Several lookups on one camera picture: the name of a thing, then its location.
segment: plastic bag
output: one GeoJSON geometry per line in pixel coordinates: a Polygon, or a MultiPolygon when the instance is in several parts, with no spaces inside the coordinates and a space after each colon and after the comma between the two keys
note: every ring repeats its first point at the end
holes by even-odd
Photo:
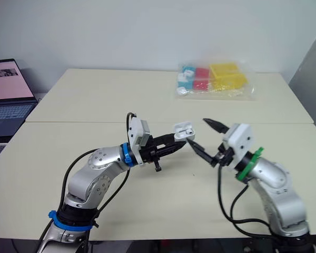
{"type": "Polygon", "coordinates": [[[254,100],[253,73],[237,62],[182,64],[176,94],[183,99],[254,100]]]}

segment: black bracket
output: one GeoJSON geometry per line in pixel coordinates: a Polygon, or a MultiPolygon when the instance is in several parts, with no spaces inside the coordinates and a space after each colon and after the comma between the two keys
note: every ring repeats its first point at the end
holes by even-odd
{"type": "Polygon", "coordinates": [[[149,136],[147,143],[139,151],[143,162],[154,162],[156,171],[161,171],[162,168],[159,165],[160,157],[172,154],[175,151],[181,149],[186,144],[186,141],[174,141],[174,133],[165,134],[156,138],[152,135],[149,136]]]}

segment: black cable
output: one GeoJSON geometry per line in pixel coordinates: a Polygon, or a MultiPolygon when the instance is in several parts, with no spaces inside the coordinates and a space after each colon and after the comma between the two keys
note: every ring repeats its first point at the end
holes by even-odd
{"type": "Polygon", "coordinates": [[[40,245],[41,245],[41,243],[42,243],[42,241],[43,241],[43,238],[45,237],[45,235],[46,235],[46,233],[47,233],[49,227],[50,227],[51,224],[52,224],[52,222],[53,222],[53,219],[50,220],[50,222],[47,224],[47,226],[46,226],[45,229],[43,230],[43,232],[42,232],[42,234],[41,234],[39,240],[37,241],[37,245],[36,245],[35,250],[34,250],[35,253],[38,252],[38,249],[39,249],[39,247],[40,247],[40,245]]]}
{"type": "Polygon", "coordinates": [[[72,164],[70,164],[70,166],[68,167],[67,171],[65,172],[64,174],[64,178],[63,178],[63,183],[62,183],[62,191],[61,191],[61,200],[60,200],[60,204],[58,205],[58,209],[57,209],[57,212],[60,211],[62,205],[63,205],[63,202],[64,202],[64,196],[65,196],[65,189],[66,189],[66,185],[67,185],[67,180],[68,180],[68,176],[69,176],[69,173],[70,171],[72,170],[72,168],[75,166],[75,164],[83,157],[85,157],[87,154],[90,154],[90,153],[93,153],[95,152],[97,149],[92,149],[92,150],[89,150],[87,152],[85,152],[84,154],[81,154],[79,157],[77,157],[75,159],[75,161],[72,162],[72,164]]]}
{"type": "Polygon", "coordinates": [[[129,131],[129,119],[133,118],[133,117],[136,117],[136,114],[134,114],[133,112],[129,112],[126,116],[126,136],[127,136],[127,142],[128,144],[130,144],[130,140],[129,140],[129,135],[127,134],[127,132],[129,131]]]}
{"type": "Polygon", "coordinates": [[[262,224],[266,225],[267,227],[269,227],[269,224],[267,222],[265,222],[264,220],[260,220],[260,219],[234,220],[234,219],[231,219],[227,215],[225,208],[223,207],[223,203],[222,203],[222,199],[221,199],[221,172],[222,172],[222,165],[220,165],[219,169],[218,169],[218,199],[219,199],[219,205],[220,205],[221,211],[222,211],[223,215],[226,217],[226,219],[229,220],[231,223],[235,223],[235,224],[242,224],[242,223],[247,223],[247,222],[259,222],[259,223],[262,223],[262,224]]]}
{"type": "Polygon", "coordinates": [[[13,246],[15,252],[16,252],[16,253],[19,253],[19,251],[17,250],[17,247],[16,247],[15,242],[14,242],[13,239],[11,239],[11,242],[12,242],[12,246],[13,246]]]}
{"type": "Polygon", "coordinates": [[[89,236],[90,236],[90,230],[88,230],[86,232],[86,235],[85,235],[85,245],[84,245],[84,253],[88,253],[88,242],[89,242],[89,236]]]}
{"type": "MultiPolygon", "coordinates": [[[[248,189],[248,185],[246,185],[242,191],[240,191],[240,193],[235,197],[235,199],[233,200],[232,202],[232,205],[231,205],[231,210],[230,210],[230,217],[233,219],[233,209],[234,209],[234,206],[235,206],[235,203],[238,201],[238,199],[247,191],[248,189]]],[[[257,234],[257,233],[249,233],[247,231],[244,231],[243,229],[239,228],[236,224],[233,223],[233,226],[242,234],[246,235],[246,236],[249,236],[249,237],[255,237],[255,238],[265,238],[264,235],[260,235],[260,234],[257,234]]],[[[277,238],[275,237],[272,237],[270,239],[273,239],[273,240],[276,240],[276,241],[279,241],[277,238]]]]}
{"type": "Polygon", "coordinates": [[[254,238],[262,238],[262,239],[272,239],[272,240],[277,240],[277,238],[270,236],[270,235],[262,235],[262,234],[258,234],[258,233],[249,233],[246,232],[244,230],[242,230],[241,228],[239,228],[236,224],[240,224],[240,223],[247,223],[247,222],[260,222],[262,224],[265,224],[269,227],[269,224],[267,222],[265,222],[264,220],[260,220],[260,219],[243,219],[243,220],[234,220],[233,219],[233,208],[235,203],[237,202],[237,200],[239,199],[239,197],[241,197],[247,190],[248,186],[244,187],[242,189],[242,191],[235,197],[235,199],[232,202],[232,206],[231,206],[231,216],[229,217],[223,207],[222,204],[222,199],[221,199],[221,172],[222,172],[222,165],[219,166],[218,169],[218,199],[219,199],[219,205],[221,208],[222,213],[224,214],[224,216],[227,218],[228,221],[230,221],[231,223],[233,223],[234,227],[242,234],[249,236],[249,237],[254,237],[254,238]]]}
{"type": "Polygon", "coordinates": [[[96,212],[96,214],[93,217],[93,220],[96,219],[100,213],[103,211],[103,209],[110,203],[110,201],[116,196],[116,194],[121,190],[121,188],[125,185],[127,178],[129,177],[130,174],[130,169],[128,169],[128,171],[126,172],[125,178],[123,180],[123,182],[121,183],[121,185],[117,188],[117,190],[111,195],[110,198],[108,198],[108,200],[102,205],[101,208],[99,208],[99,210],[96,212]]]}

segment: white wall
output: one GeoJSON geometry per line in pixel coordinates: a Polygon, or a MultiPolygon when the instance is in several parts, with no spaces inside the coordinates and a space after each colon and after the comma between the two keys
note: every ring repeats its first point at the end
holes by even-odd
{"type": "Polygon", "coordinates": [[[316,0],[0,0],[0,59],[33,90],[68,67],[176,70],[238,59],[290,81],[316,38],[316,0]]]}

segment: white robotic arm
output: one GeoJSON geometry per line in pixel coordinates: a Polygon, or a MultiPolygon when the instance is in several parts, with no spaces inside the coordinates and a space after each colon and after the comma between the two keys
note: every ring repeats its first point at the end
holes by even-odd
{"type": "Polygon", "coordinates": [[[189,140],[191,147],[211,166],[219,164],[219,170],[223,166],[236,170],[238,180],[250,182],[256,189],[264,205],[271,235],[276,242],[280,242],[275,245],[278,252],[316,252],[309,243],[305,206],[294,191],[289,171],[278,163],[260,157],[263,148],[255,153],[249,152],[254,140],[249,125],[234,124],[228,128],[211,119],[204,121],[217,132],[224,133],[219,151],[212,157],[203,147],[189,140]]]}
{"type": "Polygon", "coordinates": [[[160,171],[160,157],[177,151],[186,144],[186,138],[194,139],[195,136],[192,124],[184,122],[175,125],[174,133],[153,138],[147,122],[135,116],[129,123],[127,134],[129,143],[95,150],[87,164],[71,177],[63,204],[57,212],[49,214],[53,222],[37,252],[87,250],[89,231],[93,225],[98,227],[95,219],[106,204],[101,209],[98,206],[112,180],[126,171],[127,178],[130,167],[147,162],[154,162],[156,170],[160,171]]]}

